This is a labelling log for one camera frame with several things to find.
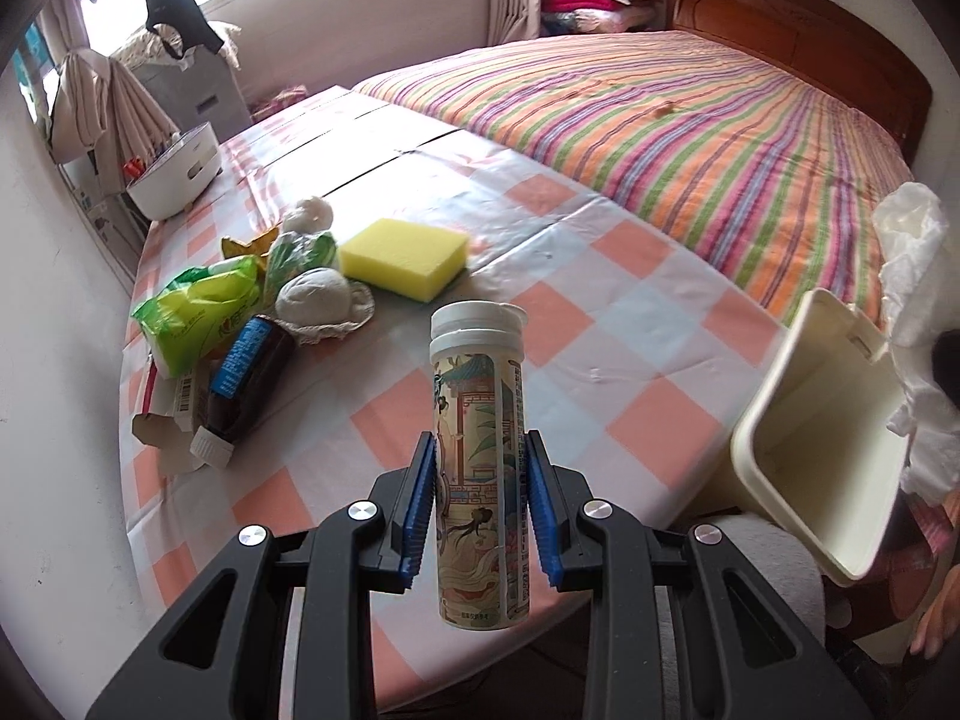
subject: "hanging clothes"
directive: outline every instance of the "hanging clothes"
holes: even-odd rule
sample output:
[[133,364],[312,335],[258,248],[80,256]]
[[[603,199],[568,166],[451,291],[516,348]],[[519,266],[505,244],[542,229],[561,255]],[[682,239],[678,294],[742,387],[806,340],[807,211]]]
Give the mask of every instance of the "hanging clothes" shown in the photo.
[[166,40],[163,47],[174,59],[183,59],[184,54],[194,46],[205,46],[216,55],[224,45],[216,32],[210,28],[196,0],[146,0],[146,28],[157,36],[157,27],[166,23],[174,28],[182,39],[182,52],[177,52]]
[[106,194],[125,189],[124,162],[141,157],[149,167],[176,132],[176,124],[126,67],[91,49],[66,56],[52,118],[54,160],[64,165],[92,149]]

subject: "striped bedsheet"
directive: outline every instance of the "striped bedsheet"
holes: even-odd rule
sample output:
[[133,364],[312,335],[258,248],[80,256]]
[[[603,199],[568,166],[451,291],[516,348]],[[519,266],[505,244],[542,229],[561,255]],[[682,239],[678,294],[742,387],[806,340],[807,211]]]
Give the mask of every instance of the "striped bedsheet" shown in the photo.
[[786,322],[817,286],[880,316],[870,216],[909,169],[872,119],[762,60],[683,32],[574,35],[356,88],[600,191]]

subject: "barcode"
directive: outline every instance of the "barcode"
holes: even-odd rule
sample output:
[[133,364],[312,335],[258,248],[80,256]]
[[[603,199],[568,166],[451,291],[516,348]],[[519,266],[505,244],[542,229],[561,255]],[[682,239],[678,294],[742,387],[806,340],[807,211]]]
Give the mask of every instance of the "barcode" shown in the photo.
[[190,410],[190,392],[193,391],[193,376],[182,376],[179,380],[179,392],[176,394],[176,412],[188,413]]

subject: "white bottle cap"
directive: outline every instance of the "white bottle cap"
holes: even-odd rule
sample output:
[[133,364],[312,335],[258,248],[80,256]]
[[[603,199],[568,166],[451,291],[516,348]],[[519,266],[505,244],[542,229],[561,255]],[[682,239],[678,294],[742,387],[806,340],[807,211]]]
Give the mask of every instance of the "white bottle cap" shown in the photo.
[[507,333],[503,330],[454,330],[443,333],[440,338],[430,341],[430,362],[433,364],[441,357],[458,354],[454,349],[467,349],[467,354],[486,351],[480,347],[495,346],[510,351],[517,362],[523,362],[523,338],[519,333]]
[[430,340],[455,330],[502,330],[522,334],[527,313],[510,303],[490,300],[462,300],[438,308],[430,317]]
[[225,469],[233,454],[233,444],[221,439],[205,427],[199,427],[190,442],[190,454],[208,466]]

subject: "decorative label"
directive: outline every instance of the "decorative label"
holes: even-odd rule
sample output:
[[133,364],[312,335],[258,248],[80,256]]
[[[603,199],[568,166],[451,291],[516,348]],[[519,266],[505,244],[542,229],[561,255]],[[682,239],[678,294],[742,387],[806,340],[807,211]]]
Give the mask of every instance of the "decorative label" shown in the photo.
[[270,322],[260,317],[254,317],[244,325],[237,340],[230,347],[227,359],[220,365],[220,370],[210,385],[216,394],[224,397],[233,397],[240,382],[253,364],[256,353],[263,346],[263,340],[270,335]]
[[529,610],[520,364],[463,354],[434,364],[440,616],[502,628]]

